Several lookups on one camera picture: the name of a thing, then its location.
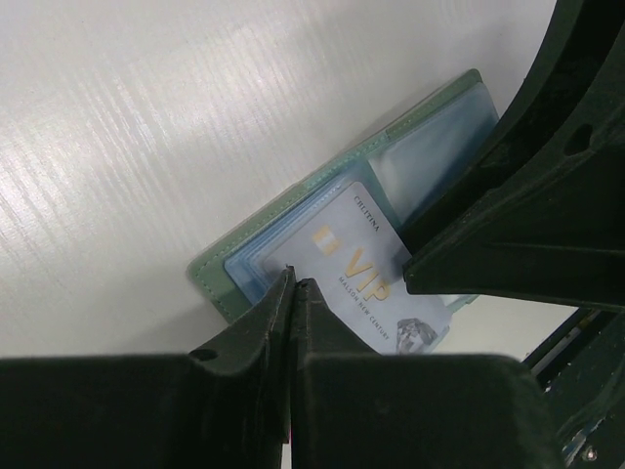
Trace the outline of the white VIP card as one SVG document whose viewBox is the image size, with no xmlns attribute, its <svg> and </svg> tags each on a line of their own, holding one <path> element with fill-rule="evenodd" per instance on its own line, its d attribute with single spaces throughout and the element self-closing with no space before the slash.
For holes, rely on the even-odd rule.
<svg viewBox="0 0 625 469">
<path fill-rule="evenodd" d="M 451 313 L 437 295 L 407 293 L 402 266 L 409 253 L 365 186 L 354 182 L 281 243 L 263 263 L 291 266 L 316 281 L 329 309 L 384 355 L 431 351 Z"/>
</svg>

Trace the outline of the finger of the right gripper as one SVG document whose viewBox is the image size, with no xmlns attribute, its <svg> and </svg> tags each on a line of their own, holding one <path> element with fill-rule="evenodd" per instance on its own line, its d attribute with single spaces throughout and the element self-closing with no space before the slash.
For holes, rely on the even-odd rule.
<svg viewBox="0 0 625 469">
<path fill-rule="evenodd" d="M 624 309 L 624 127 L 542 151 L 419 248 L 411 294 L 477 293 Z"/>
<path fill-rule="evenodd" d="M 579 104 L 624 22 L 621 1 L 557 2 L 519 91 L 473 159 L 401 230 L 416 253 L 542 149 Z"/>
</svg>

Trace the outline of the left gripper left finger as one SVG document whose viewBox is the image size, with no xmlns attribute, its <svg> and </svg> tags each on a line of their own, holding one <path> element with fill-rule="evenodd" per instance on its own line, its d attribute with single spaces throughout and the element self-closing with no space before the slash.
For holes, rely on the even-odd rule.
<svg viewBox="0 0 625 469">
<path fill-rule="evenodd" d="M 296 290 L 265 297 L 187 354 L 5 359 L 5 468 L 276 468 L 288 436 Z"/>
</svg>

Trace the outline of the green card holder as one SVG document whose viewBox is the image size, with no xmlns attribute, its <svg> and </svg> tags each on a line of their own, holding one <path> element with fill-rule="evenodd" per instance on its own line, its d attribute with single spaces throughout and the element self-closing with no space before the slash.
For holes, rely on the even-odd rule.
<svg viewBox="0 0 625 469">
<path fill-rule="evenodd" d="M 466 71 L 212 244 L 189 264 L 190 281 L 236 321 L 271 287 L 267 257 L 348 186 L 362 183 L 401 232 L 475 161 L 497 121 L 479 71 Z"/>
</svg>

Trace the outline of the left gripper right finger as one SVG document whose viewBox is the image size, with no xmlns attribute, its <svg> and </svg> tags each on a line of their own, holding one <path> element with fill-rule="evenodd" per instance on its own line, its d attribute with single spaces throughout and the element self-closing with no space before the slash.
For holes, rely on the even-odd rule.
<svg viewBox="0 0 625 469">
<path fill-rule="evenodd" d="M 529 369 L 493 355 L 382 356 L 297 284 L 291 326 L 297 468 L 558 468 Z"/>
</svg>

